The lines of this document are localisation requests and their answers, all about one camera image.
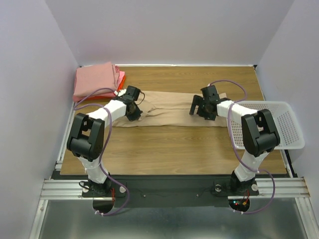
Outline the beige t shirt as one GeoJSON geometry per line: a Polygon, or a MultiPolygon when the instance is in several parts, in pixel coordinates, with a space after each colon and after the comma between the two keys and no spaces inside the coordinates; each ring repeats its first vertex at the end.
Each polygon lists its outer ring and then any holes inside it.
{"type": "Polygon", "coordinates": [[[223,117],[215,120],[204,119],[197,114],[190,115],[194,94],[144,91],[139,97],[142,111],[138,120],[130,122],[127,117],[113,121],[114,127],[137,126],[191,126],[191,127],[226,127],[223,117]]]}

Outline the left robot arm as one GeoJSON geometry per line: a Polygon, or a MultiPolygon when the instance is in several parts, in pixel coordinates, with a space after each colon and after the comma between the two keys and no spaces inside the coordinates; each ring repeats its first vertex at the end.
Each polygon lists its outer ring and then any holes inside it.
{"type": "Polygon", "coordinates": [[[103,166],[102,156],[110,140],[113,122],[123,117],[129,121],[141,117],[142,111],[136,103],[141,93],[140,89],[128,86],[116,92],[106,105],[75,106],[76,111],[88,106],[98,107],[88,114],[75,115],[66,143],[67,150],[79,159],[88,175],[88,181],[80,183],[85,193],[99,196],[110,193],[112,180],[103,166]]]}

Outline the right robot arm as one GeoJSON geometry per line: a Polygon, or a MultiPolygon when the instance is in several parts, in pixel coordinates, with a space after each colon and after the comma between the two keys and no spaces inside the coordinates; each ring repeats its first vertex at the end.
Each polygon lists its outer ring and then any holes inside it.
{"type": "Polygon", "coordinates": [[[231,174],[229,188],[234,194],[241,194],[251,185],[262,161],[280,144],[280,136],[271,112],[267,109],[253,110],[237,104],[229,98],[220,98],[214,85],[201,89],[202,95],[194,95],[189,114],[196,113],[205,120],[217,117],[235,122],[242,128],[244,154],[239,165],[231,174]]]}

